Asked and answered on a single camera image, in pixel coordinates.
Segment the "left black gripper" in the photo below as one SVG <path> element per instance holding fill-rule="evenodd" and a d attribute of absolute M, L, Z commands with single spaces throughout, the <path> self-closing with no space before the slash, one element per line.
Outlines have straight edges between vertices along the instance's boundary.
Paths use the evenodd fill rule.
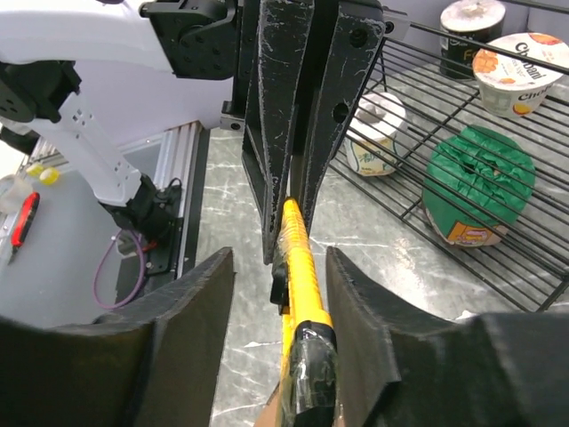
<path fill-rule="evenodd" d="M 383 33 L 403 39 L 409 17 L 379 1 L 238 1 L 236 18 L 232 98 L 223 103 L 220 127 L 242 130 L 245 124 L 242 160 L 260 215 L 262 259 L 271 264 L 292 159 L 296 92 L 294 197 L 309 228 Z"/>

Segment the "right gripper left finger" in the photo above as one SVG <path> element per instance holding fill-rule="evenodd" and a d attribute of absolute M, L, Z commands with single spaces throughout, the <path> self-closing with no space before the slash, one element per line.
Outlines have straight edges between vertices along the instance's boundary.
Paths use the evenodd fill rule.
<path fill-rule="evenodd" d="M 91 324 L 1 321 L 4 426 L 206 426 L 234 292 L 223 247 Z"/>

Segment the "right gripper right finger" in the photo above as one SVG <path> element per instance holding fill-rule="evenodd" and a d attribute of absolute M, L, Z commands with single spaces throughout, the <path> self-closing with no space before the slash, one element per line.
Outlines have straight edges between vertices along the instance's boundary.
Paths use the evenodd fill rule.
<path fill-rule="evenodd" d="M 436 317 L 326 252 L 347 426 L 565 426 L 568 317 Z"/>

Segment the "yellow utility knife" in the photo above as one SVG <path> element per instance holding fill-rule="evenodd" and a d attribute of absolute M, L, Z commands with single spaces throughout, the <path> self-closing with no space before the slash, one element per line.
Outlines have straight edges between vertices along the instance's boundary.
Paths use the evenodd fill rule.
<path fill-rule="evenodd" d="M 337 409 L 336 334 L 325 309 L 297 201 L 284 202 L 270 301 L 282 319 L 277 426 L 332 426 Z"/>

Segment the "brown cardboard express box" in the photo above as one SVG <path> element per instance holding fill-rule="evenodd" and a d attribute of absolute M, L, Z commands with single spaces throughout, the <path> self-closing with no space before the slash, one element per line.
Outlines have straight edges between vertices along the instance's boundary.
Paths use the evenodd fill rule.
<path fill-rule="evenodd" d="M 254 422 L 254 427 L 277 427 L 279 396 L 279 385 L 277 385 Z"/>

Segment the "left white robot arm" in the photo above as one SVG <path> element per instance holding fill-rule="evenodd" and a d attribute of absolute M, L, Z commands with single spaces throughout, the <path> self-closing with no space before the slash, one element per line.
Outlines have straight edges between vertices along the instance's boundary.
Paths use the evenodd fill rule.
<path fill-rule="evenodd" d="M 1 120 L 53 144 L 119 227 L 160 241 L 172 217 L 119 145 L 226 117 L 272 263 L 285 199 L 311 222 L 381 48 L 409 26 L 378 1 L 4 1 Z"/>

